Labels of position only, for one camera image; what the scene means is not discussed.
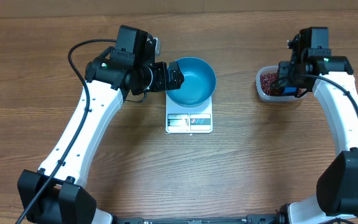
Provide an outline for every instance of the red beans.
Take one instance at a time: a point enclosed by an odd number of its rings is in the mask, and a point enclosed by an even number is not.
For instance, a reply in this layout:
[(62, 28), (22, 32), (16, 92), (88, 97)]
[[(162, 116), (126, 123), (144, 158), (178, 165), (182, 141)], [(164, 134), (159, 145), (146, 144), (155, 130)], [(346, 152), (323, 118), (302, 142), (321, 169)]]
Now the red beans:
[(278, 78), (277, 72), (260, 75), (260, 86), (262, 91), (269, 96), (282, 96), (280, 90), (271, 91), (270, 84)]

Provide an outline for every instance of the white scale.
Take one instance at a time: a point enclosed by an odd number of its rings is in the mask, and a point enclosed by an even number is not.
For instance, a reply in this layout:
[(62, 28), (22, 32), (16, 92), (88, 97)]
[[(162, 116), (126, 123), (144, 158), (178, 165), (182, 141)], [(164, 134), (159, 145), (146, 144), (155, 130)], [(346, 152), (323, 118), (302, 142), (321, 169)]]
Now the white scale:
[(165, 130), (167, 133), (202, 134), (212, 132), (212, 97), (195, 107), (176, 104), (166, 96)]

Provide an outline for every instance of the wooden table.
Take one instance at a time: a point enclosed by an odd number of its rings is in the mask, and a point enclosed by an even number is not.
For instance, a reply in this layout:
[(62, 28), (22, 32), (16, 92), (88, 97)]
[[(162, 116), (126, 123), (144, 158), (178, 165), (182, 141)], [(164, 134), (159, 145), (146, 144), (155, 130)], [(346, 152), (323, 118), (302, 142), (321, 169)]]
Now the wooden table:
[[(163, 93), (125, 103), (88, 177), (86, 189), (100, 209), (119, 217), (243, 216), (272, 213), (315, 192), (335, 158), (318, 101), (309, 95), (285, 105), (262, 103), (255, 75), (290, 59), (286, 40), (300, 29), (328, 26), (333, 54), (349, 58), (358, 89), (358, 11), (0, 19), (0, 223), (20, 215), (20, 173), (37, 170), (80, 97), (68, 50), (84, 40), (116, 38), (121, 24), (161, 38), (158, 60), (193, 56), (214, 68), (214, 131), (165, 134)], [(83, 72), (106, 46), (78, 49), (75, 64)]]

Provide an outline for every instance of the blue bowl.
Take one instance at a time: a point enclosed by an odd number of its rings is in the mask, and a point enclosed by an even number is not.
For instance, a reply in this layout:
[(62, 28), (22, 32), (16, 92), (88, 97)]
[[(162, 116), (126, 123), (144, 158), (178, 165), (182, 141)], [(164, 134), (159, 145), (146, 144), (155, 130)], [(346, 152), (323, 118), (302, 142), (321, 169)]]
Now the blue bowl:
[(216, 75), (214, 70), (208, 63), (195, 57), (181, 58), (177, 62), (185, 81), (180, 89), (167, 91), (167, 96), (180, 106), (201, 105), (215, 91)]

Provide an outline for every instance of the wood grain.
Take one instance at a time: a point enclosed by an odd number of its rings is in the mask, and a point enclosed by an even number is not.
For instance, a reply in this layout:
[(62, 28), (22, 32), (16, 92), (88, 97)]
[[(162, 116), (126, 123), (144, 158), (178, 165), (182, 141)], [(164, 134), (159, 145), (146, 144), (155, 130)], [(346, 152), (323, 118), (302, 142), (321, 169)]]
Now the wood grain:
[(358, 9), (358, 0), (0, 0), (0, 18), (328, 9)]
[[(193, 56), (214, 68), (214, 131), (165, 134), (163, 93), (125, 103), (89, 173), (86, 189), (99, 208), (119, 217), (243, 216), (315, 192), (335, 157), (319, 103), (311, 95), (262, 103), (255, 75), (290, 58), (286, 40), (300, 29), (328, 26), (333, 53), (349, 58), (358, 89), (358, 11), (0, 19), (0, 223), (20, 215), (20, 173), (36, 170), (50, 153), (79, 99), (68, 50), (115, 38), (121, 24), (161, 38), (158, 60)], [(84, 46), (74, 62), (83, 71), (105, 47)]]

